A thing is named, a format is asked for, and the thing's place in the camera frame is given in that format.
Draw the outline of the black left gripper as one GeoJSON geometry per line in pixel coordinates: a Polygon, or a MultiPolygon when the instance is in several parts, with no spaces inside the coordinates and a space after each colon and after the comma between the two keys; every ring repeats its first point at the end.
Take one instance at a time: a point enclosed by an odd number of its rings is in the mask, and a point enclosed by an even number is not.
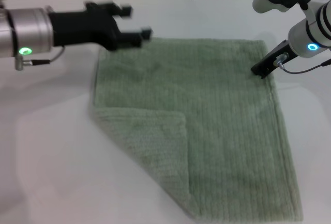
{"type": "MultiPolygon", "coordinates": [[[[114,16],[131,18],[131,5],[114,3],[85,4],[85,10],[78,12],[50,12],[53,28],[53,45],[64,47],[84,43],[96,43],[109,51],[118,49],[120,31],[114,16]]],[[[121,48],[140,48],[150,41],[153,30],[143,28],[135,32],[121,33],[121,48]]]]}

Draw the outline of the green terry towel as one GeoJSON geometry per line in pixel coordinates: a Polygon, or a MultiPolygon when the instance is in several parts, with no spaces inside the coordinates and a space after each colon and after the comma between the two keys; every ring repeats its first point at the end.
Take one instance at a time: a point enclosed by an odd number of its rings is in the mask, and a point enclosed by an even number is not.
{"type": "Polygon", "coordinates": [[[96,122],[196,220],[302,221],[274,79],[250,70],[265,54],[261,40],[101,49],[96,122]]]}

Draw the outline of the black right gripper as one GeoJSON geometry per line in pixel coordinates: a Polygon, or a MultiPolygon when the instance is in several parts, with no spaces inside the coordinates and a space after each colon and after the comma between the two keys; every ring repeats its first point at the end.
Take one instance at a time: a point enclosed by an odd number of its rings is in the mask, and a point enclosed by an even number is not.
{"type": "Polygon", "coordinates": [[[284,63],[291,61],[298,57],[296,53],[291,49],[290,44],[287,40],[282,41],[273,50],[271,50],[261,61],[251,67],[251,71],[256,76],[260,76],[261,79],[266,78],[272,73],[277,67],[277,57],[285,55],[284,63]]]}

